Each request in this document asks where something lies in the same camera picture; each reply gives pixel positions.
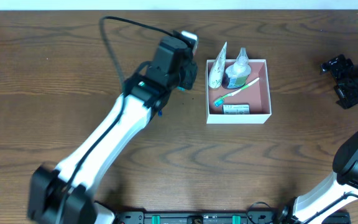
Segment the white floral lotion tube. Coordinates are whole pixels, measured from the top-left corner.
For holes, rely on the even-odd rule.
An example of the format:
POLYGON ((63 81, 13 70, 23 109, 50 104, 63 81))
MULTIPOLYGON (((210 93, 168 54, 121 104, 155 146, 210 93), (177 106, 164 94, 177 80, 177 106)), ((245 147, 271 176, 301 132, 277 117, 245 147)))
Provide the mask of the white floral lotion tube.
POLYGON ((213 63, 213 66, 211 67, 211 70, 209 71, 208 86, 211 89, 217 89, 221 86, 226 63, 226 50, 227 42, 223 45, 220 53, 213 63))

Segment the green white toothbrush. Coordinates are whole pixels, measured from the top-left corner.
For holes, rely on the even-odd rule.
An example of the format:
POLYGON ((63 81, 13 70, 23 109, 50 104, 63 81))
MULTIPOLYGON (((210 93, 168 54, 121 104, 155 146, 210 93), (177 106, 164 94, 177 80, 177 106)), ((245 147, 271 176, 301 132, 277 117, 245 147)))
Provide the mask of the green white toothbrush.
POLYGON ((251 82, 249 82, 248 84, 240 87, 238 90, 236 91, 233 91, 233 92, 230 92, 230 93, 227 93, 223 96, 220 96, 219 98, 217 98, 214 102, 213 102, 213 105, 215 107, 219 107, 221 106, 223 103, 224 103, 224 99, 227 98, 227 97, 230 97, 230 96, 235 96, 236 94, 238 94, 239 92, 241 92, 242 90, 245 90, 246 88, 252 86, 253 84, 257 83, 258 81, 260 80, 259 77, 255 78, 254 80, 252 80, 251 82))

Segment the clear pump soap bottle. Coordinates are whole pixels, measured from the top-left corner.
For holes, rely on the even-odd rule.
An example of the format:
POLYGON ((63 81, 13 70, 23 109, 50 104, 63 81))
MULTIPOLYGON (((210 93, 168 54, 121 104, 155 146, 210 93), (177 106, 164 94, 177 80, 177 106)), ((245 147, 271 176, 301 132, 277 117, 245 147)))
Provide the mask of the clear pump soap bottle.
POLYGON ((226 89, 236 89, 244 86, 250 73, 251 67, 246 48, 242 47, 236 61, 225 69, 223 87, 226 89))

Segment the green white soap bar box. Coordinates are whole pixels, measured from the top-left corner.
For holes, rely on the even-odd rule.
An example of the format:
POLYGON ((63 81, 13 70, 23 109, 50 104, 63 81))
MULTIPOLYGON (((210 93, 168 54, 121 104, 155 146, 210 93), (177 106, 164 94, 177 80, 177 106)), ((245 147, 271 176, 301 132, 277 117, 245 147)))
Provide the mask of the green white soap bar box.
POLYGON ((250 114, 249 105, 223 105, 223 114, 250 114))

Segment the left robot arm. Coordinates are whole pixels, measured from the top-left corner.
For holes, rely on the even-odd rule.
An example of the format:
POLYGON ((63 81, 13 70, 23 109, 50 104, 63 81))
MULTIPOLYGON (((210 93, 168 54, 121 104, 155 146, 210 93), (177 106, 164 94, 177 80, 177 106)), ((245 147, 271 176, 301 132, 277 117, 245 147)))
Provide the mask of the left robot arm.
POLYGON ((161 39, 152 61, 124 82, 112 110, 86 141, 53 170, 40 166, 30 181, 27 216, 37 223, 113 223, 94 201, 106 171, 127 143, 167 104, 171 92, 193 87, 198 36, 174 32, 161 39))

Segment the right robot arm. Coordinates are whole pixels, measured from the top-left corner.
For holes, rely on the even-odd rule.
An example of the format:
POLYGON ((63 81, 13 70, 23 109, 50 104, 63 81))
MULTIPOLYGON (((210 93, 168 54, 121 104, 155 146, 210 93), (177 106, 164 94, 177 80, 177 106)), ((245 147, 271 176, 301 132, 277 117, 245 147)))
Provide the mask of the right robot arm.
MULTIPOLYGON (((336 81, 338 105, 349 109, 358 104, 358 66, 343 55, 321 64, 336 81)), ((274 223, 350 223, 341 211, 358 200, 358 131, 338 149, 333 171, 308 193, 294 198, 276 213, 274 223)))

